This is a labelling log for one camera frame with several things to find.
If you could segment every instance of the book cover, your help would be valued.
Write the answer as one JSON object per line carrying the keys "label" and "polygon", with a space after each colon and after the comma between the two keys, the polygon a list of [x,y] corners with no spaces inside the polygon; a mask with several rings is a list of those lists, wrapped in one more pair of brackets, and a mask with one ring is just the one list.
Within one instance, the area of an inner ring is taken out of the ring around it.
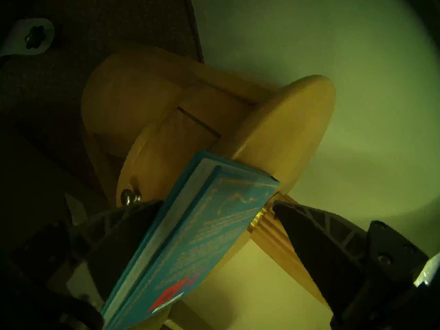
{"label": "book cover", "polygon": [[127,329],[196,288],[277,187],[266,173],[215,167],[106,329]]}
{"label": "book cover", "polygon": [[118,282],[114,286],[113,290],[111,291],[109,297],[104,303],[104,306],[102,307],[101,313],[103,314],[104,318],[107,320],[106,312],[109,310],[109,308],[112,305],[113,300],[116,298],[119,294],[124,294],[126,291],[131,289],[130,283],[126,282],[126,279],[129,277],[132,270],[136,270],[136,264],[138,263],[138,260],[142,256],[142,252],[148,245],[148,243],[152,240],[154,240],[153,235],[155,232],[160,231],[161,222],[163,221],[165,215],[170,210],[170,207],[175,202],[176,198],[182,191],[183,187],[188,183],[188,180],[191,178],[191,176],[194,174],[197,166],[203,161],[203,160],[212,160],[216,164],[221,164],[224,166],[234,167],[240,170],[245,170],[247,172],[255,173],[258,175],[268,176],[267,173],[256,170],[253,168],[249,168],[245,166],[244,164],[234,162],[232,160],[228,160],[224,157],[219,157],[211,152],[208,151],[199,151],[197,152],[192,160],[189,162],[189,164],[186,166],[185,170],[183,171],[180,178],[177,180],[177,182],[174,184],[169,196],[164,201],[163,206],[160,208],[160,210],[157,212],[157,215],[152,223],[152,225],[149,227],[148,231],[144,235],[141,243],[138,246],[138,249],[134,253],[133,257],[131,258],[130,262],[128,263],[126,269],[124,270],[123,274],[119,278]]}

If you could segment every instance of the blue book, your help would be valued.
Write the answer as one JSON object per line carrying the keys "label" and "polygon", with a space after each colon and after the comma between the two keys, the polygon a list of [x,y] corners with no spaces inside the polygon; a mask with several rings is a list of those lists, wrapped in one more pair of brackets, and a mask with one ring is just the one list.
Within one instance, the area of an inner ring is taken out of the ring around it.
{"label": "blue book", "polygon": [[196,288],[278,184],[265,172],[198,152],[102,308],[105,329],[127,329]]}

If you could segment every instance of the white plastic part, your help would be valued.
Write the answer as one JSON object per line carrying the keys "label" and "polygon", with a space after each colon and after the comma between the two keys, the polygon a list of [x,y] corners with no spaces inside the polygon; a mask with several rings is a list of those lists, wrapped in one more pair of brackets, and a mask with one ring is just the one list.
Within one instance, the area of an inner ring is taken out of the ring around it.
{"label": "white plastic part", "polygon": [[437,253],[426,262],[419,276],[414,281],[414,285],[416,287],[418,287],[422,283],[425,283],[425,285],[429,285],[432,279],[434,278],[434,276],[436,275],[439,266],[440,266],[440,253]]}
{"label": "white plastic part", "polygon": [[[29,34],[32,27],[43,26],[46,38],[38,48],[26,48],[25,37]],[[34,56],[43,53],[51,45],[55,35],[55,28],[52,22],[47,19],[25,19],[18,20],[10,30],[8,37],[0,47],[0,57],[10,54],[20,54],[24,56]]]}

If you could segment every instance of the screw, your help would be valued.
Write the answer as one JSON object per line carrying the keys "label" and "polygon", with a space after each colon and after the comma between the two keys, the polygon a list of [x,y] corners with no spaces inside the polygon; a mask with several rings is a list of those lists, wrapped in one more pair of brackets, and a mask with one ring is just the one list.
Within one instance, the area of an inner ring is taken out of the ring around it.
{"label": "screw", "polygon": [[386,228],[385,223],[383,223],[381,221],[376,221],[375,223],[376,223],[377,228],[379,228],[379,229],[385,229]]}
{"label": "screw", "polygon": [[379,254],[377,260],[384,265],[391,265],[392,262],[391,258],[387,254]]}
{"label": "screw", "polygon": [[416,247],[413,244],[406,244],[404,248],[411,253],[416,252]]}
{"label": "screw", "polygon": [[372,313],[370,313],[370,315],[368,316],[368,320],[370,322],[374,321],[377,318],[378,314],[376,311],[373,311]]}

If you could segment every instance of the wooden object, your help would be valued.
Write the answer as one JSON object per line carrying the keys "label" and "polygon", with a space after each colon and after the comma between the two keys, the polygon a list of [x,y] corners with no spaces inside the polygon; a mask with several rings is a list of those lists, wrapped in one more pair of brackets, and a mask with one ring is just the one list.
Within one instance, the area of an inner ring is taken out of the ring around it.
{"label": "wooden object", "polygon": [[[277,87],[154,47],[113,48],[82,98],[86,148],[113,205],[120,206],[126,188],[139,190],[144,201],[165,199],[199,150],[266,171],[288,192],[334,110],[335,88],[324,76]],[[325,303],[270,208],[259,216],[251,238]],[[218,267],[249,237],[240,239]]]}
{"label": "wooden object", "polygon": [[288,275],[295,279],[312,296],[329,308],[315,282],[295,253],[281,222],[275,218],[272,210],[274,201],[295,203],[287,195],[277,193],[262,208],[257,220],[248,228],[251,239],[269,255]]}

